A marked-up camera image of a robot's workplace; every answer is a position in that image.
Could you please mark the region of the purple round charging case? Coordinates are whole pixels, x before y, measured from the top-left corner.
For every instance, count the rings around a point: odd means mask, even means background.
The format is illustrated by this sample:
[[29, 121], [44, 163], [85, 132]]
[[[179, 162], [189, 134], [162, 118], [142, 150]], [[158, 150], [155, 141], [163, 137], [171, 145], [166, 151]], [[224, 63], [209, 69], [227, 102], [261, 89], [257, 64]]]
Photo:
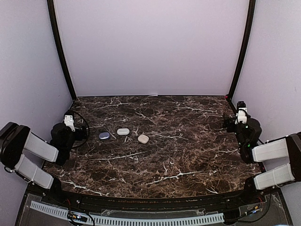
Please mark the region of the purple round charging case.
[[111, 135], [109, 132], [106, 131], [106, 132], [101, 132], [98, 137], [100, 140], [108, 140], [110, 139]]

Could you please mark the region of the white oval charging case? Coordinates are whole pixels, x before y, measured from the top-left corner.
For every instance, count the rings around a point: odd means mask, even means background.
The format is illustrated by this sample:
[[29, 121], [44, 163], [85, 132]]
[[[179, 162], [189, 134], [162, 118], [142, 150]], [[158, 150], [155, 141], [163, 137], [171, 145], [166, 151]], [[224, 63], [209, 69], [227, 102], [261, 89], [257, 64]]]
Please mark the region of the white oval charging case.
[[126, 136], [130, 133], [130, 130], [128, 128], [120, 128], [117, 130], [117, 134], [119, 136]]

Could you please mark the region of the beige square charging case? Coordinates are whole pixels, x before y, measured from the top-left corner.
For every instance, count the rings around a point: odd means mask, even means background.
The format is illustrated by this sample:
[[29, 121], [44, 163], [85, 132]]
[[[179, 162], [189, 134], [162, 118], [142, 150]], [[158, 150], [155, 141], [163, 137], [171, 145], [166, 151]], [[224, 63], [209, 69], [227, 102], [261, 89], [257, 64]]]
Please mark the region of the beige square charging case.
[[137, 140], [142, 144], [146, 144], [149, 141], [149, 137], [147, 135], [141, 134]]

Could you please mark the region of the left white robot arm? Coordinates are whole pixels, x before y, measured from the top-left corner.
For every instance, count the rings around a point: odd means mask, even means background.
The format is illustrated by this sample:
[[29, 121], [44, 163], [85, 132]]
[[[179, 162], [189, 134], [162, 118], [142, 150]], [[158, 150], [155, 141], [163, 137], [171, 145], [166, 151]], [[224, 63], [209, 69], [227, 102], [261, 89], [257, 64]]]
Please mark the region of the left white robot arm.
[[34, 134], [29, 127], [9, 122], [0, 130], [0, 162], [6, 171], [15, 172], [29, 183], [49, 190], [48, 198], [56, 205], [63, 205], [66, 194], [60, 190], [60, 181], [27, 158], [24, 150], [47, 162], [62, 166], [69, 159], [71, 150], [80, 147], [74, 143], [86, 142], [88, 136], [88, 126], [72, 129], [62, 122], [52, 128], [52, 139], [47, 142]]

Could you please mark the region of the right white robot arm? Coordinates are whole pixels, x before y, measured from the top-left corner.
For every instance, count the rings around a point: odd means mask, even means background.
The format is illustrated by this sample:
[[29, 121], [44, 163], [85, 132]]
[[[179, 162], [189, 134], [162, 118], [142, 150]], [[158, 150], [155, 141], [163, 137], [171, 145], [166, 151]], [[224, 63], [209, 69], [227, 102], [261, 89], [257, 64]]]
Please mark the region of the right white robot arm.
[[250, 204], [258, 197], [258, 190], [279, 186], [301, 180], [301, 134], [294, 133], [285, 137], [258, 145], [262, 132], [259, 121], [251, 118], [245, 110], [235, 117], [224, 117], [223, 127], [234, 133], [237, 139], [239, 154], [246, 164], [264, 162], [273, 159], [288, 158], [289, 162], [258, 174], [246, 185], [250, 185], [240, 193], [240, 200]]

